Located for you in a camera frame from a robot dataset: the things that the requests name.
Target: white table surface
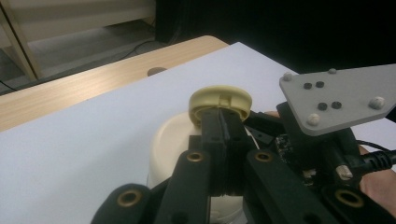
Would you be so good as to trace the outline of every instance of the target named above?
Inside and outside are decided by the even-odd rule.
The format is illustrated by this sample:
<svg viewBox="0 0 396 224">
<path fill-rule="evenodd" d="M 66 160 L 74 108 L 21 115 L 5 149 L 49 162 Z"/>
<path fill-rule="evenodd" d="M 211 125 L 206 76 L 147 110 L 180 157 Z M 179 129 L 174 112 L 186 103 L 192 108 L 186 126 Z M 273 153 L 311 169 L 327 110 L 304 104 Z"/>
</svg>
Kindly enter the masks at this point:
<svg viewBox="0 0 396 224">
<path fill-rule="evenodd" d="M 285 101 L 289 69 L 242 44 L 0 133 L 0 223 L 90 223 L 108 194 L 146 184 L 150 141 L 210 85 L 248 91 L 252 110 Z M 388 120 L 354 128 L 357 138 L 395 147 Z"/>
</svg>

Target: brass insert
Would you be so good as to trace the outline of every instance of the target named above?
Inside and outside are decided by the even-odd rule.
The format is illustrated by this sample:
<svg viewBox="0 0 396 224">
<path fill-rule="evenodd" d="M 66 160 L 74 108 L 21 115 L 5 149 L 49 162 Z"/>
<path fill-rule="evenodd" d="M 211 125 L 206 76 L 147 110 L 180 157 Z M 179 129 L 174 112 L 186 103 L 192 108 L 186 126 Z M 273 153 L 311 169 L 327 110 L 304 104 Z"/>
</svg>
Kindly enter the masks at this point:
<svg viewBox="0 0 396 224">
<path fill-rule="evenodd" d="M 271 161 L 271 160 L 272 160 L 271 154 L 266 153 L 266 152 L 259 152 L 259 153 L 256 153 L 255 158 L 256 158 L 256 160 L 258 160 L 258 161 Z"/>
<path fill-rule="evenodd" d="M 354 208 L 360 208 L 364 206 L 363 198 L 347 189 L 338 189 L 335 192 L 335 198 L 341 203 Z"/>
<path fill-rule="evenodd" d="M 121 207 L 130 207 L 139 203 L 142 198 L 142 193 L 136 189 L 129 189 L 120 194 L 117 203 Z"/>
<path fill-rule="evenodd" d="M 192 152 L 187 155 L 187 160 L 189 161 L 201 161 L 204 159 L 204 155 L 200 152 Z"/>
</svg>

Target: finger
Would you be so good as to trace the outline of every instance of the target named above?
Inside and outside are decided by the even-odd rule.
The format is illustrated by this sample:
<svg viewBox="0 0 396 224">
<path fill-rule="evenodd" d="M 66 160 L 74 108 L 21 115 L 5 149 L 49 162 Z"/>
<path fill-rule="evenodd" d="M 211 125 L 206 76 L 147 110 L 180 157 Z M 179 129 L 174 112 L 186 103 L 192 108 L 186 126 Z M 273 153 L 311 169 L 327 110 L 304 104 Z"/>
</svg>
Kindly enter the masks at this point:
<svg viewBox="0 0 396 224">
<path fill-rule="evenodd" d="M 361 155 L 369 153 L 369 151 L 367 151 L 367 149 L 362 147 L 361 145 L 359 145 L 359 152 L 361 153 Z"/>
<path fill-rule="evenodd" d="M 279 118 L 277 111 L 266 111 L 264 114 Z"/>
</svg>

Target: hand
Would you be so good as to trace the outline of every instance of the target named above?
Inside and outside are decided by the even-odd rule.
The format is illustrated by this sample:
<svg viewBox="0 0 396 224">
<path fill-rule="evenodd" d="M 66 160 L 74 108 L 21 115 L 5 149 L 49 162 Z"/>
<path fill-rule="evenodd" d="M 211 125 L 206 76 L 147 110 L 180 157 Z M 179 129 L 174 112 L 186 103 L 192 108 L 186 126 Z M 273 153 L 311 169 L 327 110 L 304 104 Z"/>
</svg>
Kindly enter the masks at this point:
<svg viewBox="0 0 396 224">
<path fill-rule="evenodd" d="M 265 112 L 279 118 L 275 111 Z M 364 147 L 359 146 L 361 155 L 369 153 Z M 385 170 L 364 175 L 360 183 L 361 192 L 369 196 L 373 201 L 387 209 L 396 217 L 396 173 L 393 170 Z"/>
</svg>

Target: cable connector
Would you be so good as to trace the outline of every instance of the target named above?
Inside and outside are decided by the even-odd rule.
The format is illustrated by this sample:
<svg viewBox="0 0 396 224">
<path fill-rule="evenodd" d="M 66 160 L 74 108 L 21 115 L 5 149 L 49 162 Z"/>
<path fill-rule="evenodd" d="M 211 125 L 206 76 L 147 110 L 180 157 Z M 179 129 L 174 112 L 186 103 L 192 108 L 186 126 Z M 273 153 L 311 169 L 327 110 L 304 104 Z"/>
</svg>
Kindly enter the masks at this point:
<svg viewBox="0 0 396 224">
<path fill-rule="evenodd" d="M 371 172 L 388 170 L 396 163 L 396 151 L 376 151 L 361 156 Z"/>
</svg>

